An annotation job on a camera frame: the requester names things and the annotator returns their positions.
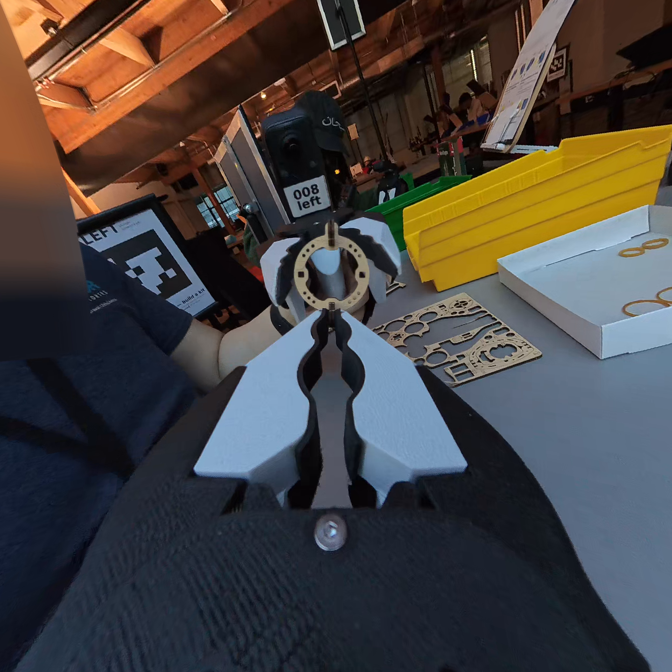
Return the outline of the green plastic bin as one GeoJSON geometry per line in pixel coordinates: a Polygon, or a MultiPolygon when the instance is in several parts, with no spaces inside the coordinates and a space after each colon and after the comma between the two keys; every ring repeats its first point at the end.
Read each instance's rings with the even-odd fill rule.
{"type": "Polygon", "coordinates": [[[413,206],[429,197],[433,197],[441,192],[459,186],[472,179],[471,175],[443,176],[435,183],[426,183],[414,188],[407,193],[396,196],[386,202],[375,204],[365,212],[372,212],[383,216],[390,229],[399,251],[407,248],[404,238],[404,216],[403,211],[409,206],[413,206]]]}

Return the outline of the hanging black screen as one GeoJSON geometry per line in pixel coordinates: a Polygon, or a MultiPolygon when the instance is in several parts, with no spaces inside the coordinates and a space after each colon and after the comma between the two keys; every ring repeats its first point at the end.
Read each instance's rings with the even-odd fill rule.
{"type": "Polygon", "coordinates": [[[358,1],[317,1],[317,7],[331,51],[366,35],[358,1]]]}

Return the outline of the black-white marker sign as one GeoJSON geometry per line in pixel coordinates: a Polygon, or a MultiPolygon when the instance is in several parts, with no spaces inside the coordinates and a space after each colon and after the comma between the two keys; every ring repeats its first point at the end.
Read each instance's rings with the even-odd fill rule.
{"type": "Polygon", "coordinates": [[[221,304],[197,271],[162,200],[148,195],[78,220],[80,242],[147,290],[204,319],[221,304]]]}

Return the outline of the printed instruction sheet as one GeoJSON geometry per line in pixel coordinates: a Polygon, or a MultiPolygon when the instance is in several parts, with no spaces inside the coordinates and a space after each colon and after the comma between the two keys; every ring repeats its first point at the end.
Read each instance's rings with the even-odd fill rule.
{"type": "Polygon", "coordinates": [[[549,1],[523,43],[481,148],[511,153],[549,72],[557,36],[574,1],[549,1]]]}

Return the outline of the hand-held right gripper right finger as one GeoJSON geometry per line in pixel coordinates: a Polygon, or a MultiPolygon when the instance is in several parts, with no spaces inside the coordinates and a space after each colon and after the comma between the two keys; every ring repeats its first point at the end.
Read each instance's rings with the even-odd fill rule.
{"type": "Polygon", "coordinates": [[[467,462],[419,368],[348,313],[334,314],[346,403],[343,449],[353,508],[381,506],[396,483],[461,474],[467,462]]]}

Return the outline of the black cap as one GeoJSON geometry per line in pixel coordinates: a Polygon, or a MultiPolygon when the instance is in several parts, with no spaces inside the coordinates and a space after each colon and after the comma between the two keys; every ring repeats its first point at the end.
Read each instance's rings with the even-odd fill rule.
{"type": "Polygon", "coordinates": [[[344,153],[343,137],[346,124],[337,101],[325,91],[306,91],[296,99],[313,126],[315,139],[321,150],[344,153]]]}

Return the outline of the wooden ring part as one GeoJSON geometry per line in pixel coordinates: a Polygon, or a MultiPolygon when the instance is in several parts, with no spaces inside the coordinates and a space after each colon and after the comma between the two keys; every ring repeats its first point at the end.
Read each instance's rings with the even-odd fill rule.
{"type": "Polygon", "coordinates": [[[328,310],[330,313],[338,310],[348,312],[358,301],[365,298],[370,279],[370,268],[361,246],[354,240],[341,234],[340,228],[333,219],[325,224],[324,233],[321,236],[315,237],[304,245],[298,253],[294,265],[294,283],[300,298],[309,307],[313,307],[315,310],[328,310]],[[352,292],[344,298],[336,298],[334,296],[319,298],[308,287],[307,264],[319,251],[329,251],[331,253],[340,253],[343,251],[347,256],[352,257],[355,263],[353,271],[355,286],[352,292]]]}

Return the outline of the person's left forearm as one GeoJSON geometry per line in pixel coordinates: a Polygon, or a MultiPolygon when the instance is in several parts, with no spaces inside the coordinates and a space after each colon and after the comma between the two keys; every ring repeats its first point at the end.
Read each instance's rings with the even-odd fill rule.
{"type": "Polygon", "coordinates": [[[211,392],[296,325],[288,309],[274,305],[227,333],[192,320],[170,357],[199,392],[211,392]]]}

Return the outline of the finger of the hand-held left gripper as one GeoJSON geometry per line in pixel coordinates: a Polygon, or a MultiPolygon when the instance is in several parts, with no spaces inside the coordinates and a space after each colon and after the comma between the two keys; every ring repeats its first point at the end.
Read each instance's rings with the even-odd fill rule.
{"type": "Polygon", "coordinates": [[[359,217],[341,225],[340,233],[363,251],[369,267],[368,289],[377,304],[383,303],[387,282],[402,271],[400,251],[387,223],[359,217]]]}
{"type": "Polygon", "coordinates": [[[290,324],[298,324],[307,316],[305,300],[294,283],[295,259],[289,252],[296,244],[302,248],[301,238],[292,236],[274,241],[259,259],[268,296],[290,324]]]}

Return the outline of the white cardboard box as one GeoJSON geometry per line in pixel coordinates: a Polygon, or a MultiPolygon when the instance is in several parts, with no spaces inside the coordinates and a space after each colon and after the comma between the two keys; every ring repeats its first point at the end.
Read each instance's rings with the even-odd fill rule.
{"type": "Polygon", "coordinates": [[[671,307],[622,307],[671,286],[671,206],[647,205],[497,260],[500,282],[599,359],[671,344],[671,307]],[[618,252],[667,238],[668,246],[618,252]]]}

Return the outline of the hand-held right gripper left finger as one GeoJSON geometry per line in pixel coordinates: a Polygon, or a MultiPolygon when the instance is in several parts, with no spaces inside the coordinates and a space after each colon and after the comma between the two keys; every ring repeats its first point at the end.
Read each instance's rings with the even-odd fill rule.
{"type": "Polygon", "coordinates": [[[197,476],[269,486],[309,509],[323,469],[312,390],[329,340],[326,310],[309,315],[245,366],[194,465],[197,476]]]}

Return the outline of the laser-cut wooden sheet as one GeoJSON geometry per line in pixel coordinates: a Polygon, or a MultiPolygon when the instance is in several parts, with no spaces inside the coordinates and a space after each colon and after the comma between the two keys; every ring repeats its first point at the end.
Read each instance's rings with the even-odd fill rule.
{"type": "Polygon", "coordinates": [[[452,388],[542,357],[464,292],[381,324],[374,333],[452,388]]]}

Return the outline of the yellow plastic bin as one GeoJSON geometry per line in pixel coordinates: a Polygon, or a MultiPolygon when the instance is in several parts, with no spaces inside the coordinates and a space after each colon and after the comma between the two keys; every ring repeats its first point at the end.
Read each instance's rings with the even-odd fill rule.
{"type": "Polygon", "coordinates": [[[441,292],[497,273],[497,261],[655,203],[671,126],[564,139],[403,211],[410,262],[441,292]]]}

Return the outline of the grey partition panel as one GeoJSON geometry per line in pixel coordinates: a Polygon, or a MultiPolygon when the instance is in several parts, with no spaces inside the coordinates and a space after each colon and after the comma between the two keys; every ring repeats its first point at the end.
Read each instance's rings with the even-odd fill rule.
{"type": "Polygon", "coordinates": [[[274,238],[290,218],[242,105],[225,131],[214,162],[258,243],[274,238]]]}

